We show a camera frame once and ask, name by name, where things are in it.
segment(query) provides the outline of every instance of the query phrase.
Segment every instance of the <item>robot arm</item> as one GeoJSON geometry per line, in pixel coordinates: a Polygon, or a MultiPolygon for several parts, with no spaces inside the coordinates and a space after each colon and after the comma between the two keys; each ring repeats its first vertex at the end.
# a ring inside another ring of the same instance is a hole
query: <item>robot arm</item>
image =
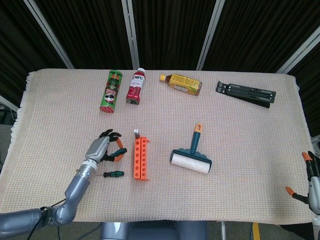
{"type": "Polygon", "coordinates": [[[308,176],[308,196],[295,193],[290,187],[285,190],[291,197],[309,205],[311,211],[316,214],[313,223],[313,235],[315,240],[320,239],[320,159],[311,151],[303,152],[302,157],[306,164],[308,176]]]}
{"type": "Polygon", "coordinates": [[[102,161],[119,161],[127,152],[119,139],[121,135],[109,129],[93,141],[85,154],[85,160],[77,170],[70,185],[65,191],[65,202],[59,206],[35,208],[10,213],[0,213],[0,239],[7,239],[30,233],[45,225],[66,225],[71,223],[77,207],[83,198],[90,180],[96,174],[98,164],[102,161]],[[120,149],[108,155],[110,142],[117,142],[120,149]]]}

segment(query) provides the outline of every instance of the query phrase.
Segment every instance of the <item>bottle cap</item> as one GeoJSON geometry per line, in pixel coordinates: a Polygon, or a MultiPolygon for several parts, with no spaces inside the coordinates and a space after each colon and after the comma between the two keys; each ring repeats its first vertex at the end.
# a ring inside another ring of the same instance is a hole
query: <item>bottle cap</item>
{"type": "Polygon", "coordinates": [[[138,71],[143,72],[144,74],[146,73],[146,70],[144,68],[142,68],[142,67],[139,67],[138,71]]]}
{"type": "Polygon", "coordinates": [[[160,76],[160,80],[164,82],[164,81],[165,81],[165,79],[166,79],[166,75],[161,74],[161,76],[160,76]]]}

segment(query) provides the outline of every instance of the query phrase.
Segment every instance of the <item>yellow tape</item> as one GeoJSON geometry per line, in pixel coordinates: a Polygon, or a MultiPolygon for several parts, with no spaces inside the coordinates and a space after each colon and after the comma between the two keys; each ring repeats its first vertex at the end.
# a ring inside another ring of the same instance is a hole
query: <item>yellow tape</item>
{"type": "Polygon", "coordinates": [[[253,232],[253,240],[260,240],[260,232],[259,232],[259,226],[257,222],[253,223],[252,232],[253,232]]]}

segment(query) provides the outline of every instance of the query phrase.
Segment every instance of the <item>table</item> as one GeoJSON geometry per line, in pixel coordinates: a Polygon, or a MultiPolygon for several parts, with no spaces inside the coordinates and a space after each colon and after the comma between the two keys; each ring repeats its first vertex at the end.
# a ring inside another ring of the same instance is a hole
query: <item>table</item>
{"type": "MultiPolygon", "coordinates": [[[[62,200],[91,142],[107,129],[122,134],[128,153],[98,165],[75,221],[217,220],[269,224],[309,222],[302,151],[312,150],[295,78],[285,74],[146,71],[140,105],[125,103],[134,70],[122,70],[115,113],[99,111],[109,70],[43,69],[27,78],[12,143],[0,176],[0,212],[62,200]],[[160,82],[160,74],[203,82],[192,96],[160,82]],[[276,91],[269,109],[215,91],[218,81],[276,91]],[[170,164],[173,149],[189,148],[203,124],[198,150],[209,174],[170,164]],[[147,146],[148,182],[133,178],[133,130],[147,146]],[[103,178],[103,172],[124,177],[103,178]]],[[[116,144],[110,146],[115,151],[116,144]]]]}

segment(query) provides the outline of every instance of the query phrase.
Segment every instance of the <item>yellow tea bottle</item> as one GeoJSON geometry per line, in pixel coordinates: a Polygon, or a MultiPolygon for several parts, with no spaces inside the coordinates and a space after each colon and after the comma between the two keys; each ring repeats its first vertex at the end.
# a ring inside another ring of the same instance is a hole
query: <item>yellow tea bottle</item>
{"type": "Polygon", "coordinates": [[[199,95],[202,86],[202,82],[179,74],[172,74],[168,76],[161,74],[160,80],[168,83],[171,88],[195,96],[199,95]]]}

